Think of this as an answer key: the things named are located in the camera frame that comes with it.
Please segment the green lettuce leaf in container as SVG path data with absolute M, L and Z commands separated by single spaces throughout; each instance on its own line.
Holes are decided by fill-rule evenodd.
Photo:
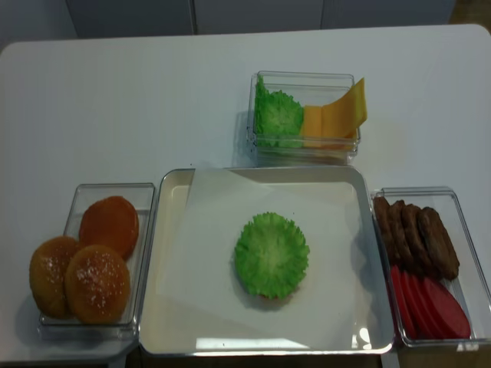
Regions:
M 257 145 L 273 148 L 300 148 L 304 110 L 293 96 L 281 90 L 269 92 L 258 76 L 255 89 L 255 131 Z

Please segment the left yellow cheese slice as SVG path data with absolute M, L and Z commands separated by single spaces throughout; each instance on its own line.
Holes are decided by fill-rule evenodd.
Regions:
M 306 105 L 304 107 L 302 136 L 319 138 L 322 133 L 321 107 Z

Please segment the tall leaning cheese slice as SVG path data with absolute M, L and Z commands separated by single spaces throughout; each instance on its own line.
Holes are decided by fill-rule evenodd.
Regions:
M 348 138 L 367 120 L 364 85 L 361 78 L 341 98 L 321 108 L 323 137 Z

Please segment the clear bun container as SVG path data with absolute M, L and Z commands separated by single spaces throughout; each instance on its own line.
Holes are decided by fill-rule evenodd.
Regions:
M 156 203 L 152 183 L 80 184 L 74 194 L 64 234 L 79 238 L 83 214 L 91 205 L 111 196 L 124 197 L 136 210 L 138 231 L 135 249 L 127 259 L 130 273 L 130 296 L 119 321 L 86 325 L 74 318 L 59 320 L 41 314 L 38 332 L 44 340 L 132 340 L 138 336 L 143 306 L 144 284 L 150 259 Z

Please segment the red tomato slice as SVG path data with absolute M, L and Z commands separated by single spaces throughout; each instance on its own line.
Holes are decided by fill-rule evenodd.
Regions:
M 400 311 L 400 317 L 404 325 L 405 334 L 408 338 L 415 339 L 417 337 L 417 329 L 407 308 L 404 293 L 402 291 L 400 271 L 398 266 L 393 265 L 391 267 L 390 276 L 394 285 L 394 293 L 397 300 L 397 306 Z
M 470 323 L 454 296 L 439 282 L 424 278 L 420 282 L 423 299 L 443 339 L 467 339 Z
M 416 304 L 415 314 L 417 315 L 417 323 L 422 333 L 428 339 L 442 340 L 444 338 L 443 329 L 437 323 L 437 319 L 423 295 L 418 278 L 412 274 L 407 274 L 407 280 Z
M 410 286 L 410 278 L 405 271 L 401 273 L 401 284 L 404 298 L 407 303 L 407 308 L 411 313 L 414 324 L 417 325 L 417 328 L 420 331 L 420 339 L 430 339 L 433 337 L 433 334 L 428 327 L 424 314 L 419 307 L 416 297 L 414 296 L 413 290 Z

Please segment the sesame bun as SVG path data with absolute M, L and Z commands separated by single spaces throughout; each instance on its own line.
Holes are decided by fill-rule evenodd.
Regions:
M 130 297 L 125 260 L 103 245 L 82 248 L 69 262 L 64 289 L 72 314 L 83 324 L 114 324 Z
M 29 285 L 38 309 L 55 319 L 72 316 L 64 291 L 68 264 L 81 249 L 69 236 L 58 236 L 42 243 L 33 253 L 29 265 Z

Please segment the rightmost red tomato slice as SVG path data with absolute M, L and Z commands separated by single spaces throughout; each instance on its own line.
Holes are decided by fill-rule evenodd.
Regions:
M 424 278 L 420 282 L 423 299 L 443 339 L 467 339 L 470 323 L 454 296 L 439 282 Z

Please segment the green lettuce leaf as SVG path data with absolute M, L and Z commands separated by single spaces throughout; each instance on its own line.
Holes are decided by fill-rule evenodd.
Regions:
M 305 235 L 294 221 L 263 212 L 244 225 L 233 260 L 248 294 L 284 297 L 304 280 L 309 253 Z
M 258 76 L 255 89 L 255 131 L 257 145 L 273 148 L 300 148 L 304 110 L 293 96 L 281 90 L 269 92 Z

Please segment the clear lettuce cheese container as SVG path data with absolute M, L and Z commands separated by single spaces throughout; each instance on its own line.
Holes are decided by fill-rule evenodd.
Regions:
M 293 96 L 303 109 L 306 105 L 320 106 L 331 104 L 346 94 L 354 86 L 350 74 L 316 74 L 280 71 L 260 71 L 252 75 L 249 93 L 249 112 L 246 139 L 248 154 L 257 166 L 296 166 L 296 165 L 346 165 L 358 154 L 361 132 L 357 129 L 348 138 L 297 137 L 302 142 L 300 148 L 273 148 L 257 145 L 255 131 L 255 89 L 258 76 L 264 78 L 269 92 L 281 90 Z

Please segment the clear patty tomato container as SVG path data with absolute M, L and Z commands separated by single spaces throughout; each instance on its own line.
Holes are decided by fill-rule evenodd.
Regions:
M 420 331 L 415 324 L 417 337 L 410 339 L 406 336 L 390 276 L 390 269 L 393 265 L 388 260 L 374 211 L 374 197 L 376 196 L 383 196 L 389 205 L 397 200 L 403 200 L 405 205 L 413 204 L 420 210 L 424 207 L 431 207 L 439 213 L 460 261 L 460 267 L 457 278 L 452 281 L 440 278 L 440 276 L 431 279 L 442 284 L 462 307 L 470 323 L 469 338 L 420 339 Z M 446 186 L 383 188 L 371 193 L 371 213 L 381 248 L 396 337 L 400 343 L 406 347 L 442 347 L 456 351 L 472 351 L 478 350 L 481 346 L 488 346 L 490 344 L 490 292 L 456 193 Z M 397 266 L 400 278 L 401 273 L 405 271 L 417 277 L 419 285 L 424 278 L 430 278 L 425 275 L 420 277 L 416 272 L 410 273 L 401 264 Z

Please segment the leftmost red tomato slice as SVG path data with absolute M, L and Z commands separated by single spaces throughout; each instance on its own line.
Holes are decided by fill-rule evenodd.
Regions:
M 390 276 L 394 285 L 394 293 L 397 300 L 397 306 L 400 311 L 400 317 L 404 325 L 405 334 L 408 338 L 415 339 L 417 337 L 417 329 L 407 308 L 404 293 L 402 291 L 400 271 L 398 266 L 393 265 L 391 267 Z

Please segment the plain orange bun half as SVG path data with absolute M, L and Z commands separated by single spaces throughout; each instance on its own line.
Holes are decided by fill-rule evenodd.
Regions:
M 123 196 L 93 203 L 83 214 L 79 239 L 83 245 L 104 245 L 127 260 L 137 244 L 140 223 L 133 205 Z

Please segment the left sesame bun top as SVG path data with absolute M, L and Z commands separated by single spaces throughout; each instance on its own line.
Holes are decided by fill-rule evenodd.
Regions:
M 64 291 L 68 264 L 81 249 L 69 236 L 58 236 L 42 243 L 33 253 L 29 265 L 29 285 L 38 309 L 55 319 L 72 316 Z

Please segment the bottom bun half on tray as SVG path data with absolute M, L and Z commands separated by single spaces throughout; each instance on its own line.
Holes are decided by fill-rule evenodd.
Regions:
M 265 294 L 259 294 L 258 297 L 260 297 L 262 300 L 265 300 L 265 301 L 286 302 L 286 301 L 291 300 L 294 295 L 295 294 L 292 293 L 292 294 L 288 294 L 284 297 L 281 297 L 281 296 L 268 296 Z

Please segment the brown meat patty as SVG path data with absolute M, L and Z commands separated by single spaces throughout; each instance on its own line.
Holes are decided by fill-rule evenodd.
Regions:
M 389 208 L 390 205 L 383 196 L 374 197 L 374 211 L 388 260 L 391 265 L 400 265 L 400 255 L 390 228 Z
M 397 252 L 400 256 L 401 266 L 408 272 L 415 273 L 417 271 L 417 264 L 407 243 L 404 227 L 401 221 L 401 213 L 404 206 L 405 203 L 403 200 L 397 200 L 395 203 L 389 206 L 388 215 L 390 220 L 390 229 L 397 247 Z
M 414 259 L 415 272 L 423 277 L 438 278 L 440 275 L 433 266 L 426 246 L 417 227 L 416 214 L 420 211 L 418 206 L 406 204 L 401 210 L 401 222 L 405 232 L 405 238 Z
M 422 208 L 417 213 L 417 225 L 440 278 L 449 281 L 457 278 L 460 261 L 439 213 L 431 207 Z

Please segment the rightmost brown meat patty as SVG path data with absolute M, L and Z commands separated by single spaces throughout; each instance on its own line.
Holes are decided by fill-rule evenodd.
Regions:
M 422 208 L 417 213 L 417 225 L 440 278 L 449 281 L 457 278 L 460 261 L 439 213 L 431 207 Z

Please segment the right sesame bun top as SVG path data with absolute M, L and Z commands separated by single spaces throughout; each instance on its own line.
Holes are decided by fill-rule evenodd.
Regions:
M 82 248 L 69 262 L 64 289 L 72 314 L 83 324 L 114 324 L 130 297 L 125 260 L 103 245 Z

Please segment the leftmost brown meat patty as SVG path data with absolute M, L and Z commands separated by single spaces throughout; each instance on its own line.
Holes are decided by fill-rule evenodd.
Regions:
M 391 265 L 400 265 L 400 255 L 390 228 L 389 208 L 390 205 L 383 196 L 374 197 L 374 211 L 388 260 Z

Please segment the white metal tray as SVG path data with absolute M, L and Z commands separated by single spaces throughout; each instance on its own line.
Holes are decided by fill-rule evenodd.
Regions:
M 286 299 L 248 294 L 233 250 L 254 215 L 293 220 L 310 254 Z M 154 356 L 382 354 L 394 343 L 364 177 L 351 166 L 177 169 L 160 188 L 140 322 Z

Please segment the white parchment paper sheet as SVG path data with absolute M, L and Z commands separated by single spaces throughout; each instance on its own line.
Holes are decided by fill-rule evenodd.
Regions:
M 173 340 L 195 351 L 372 348 L 364 180 L 345 167 L 273 174 L 266 182 L 196 172 L 157 279 L 158 295 L 173 305 Z M 263 212 L 294 221 L 310 248 L 306 276 L 286 302 L 248 294 L 235 270 L 241 231 Z

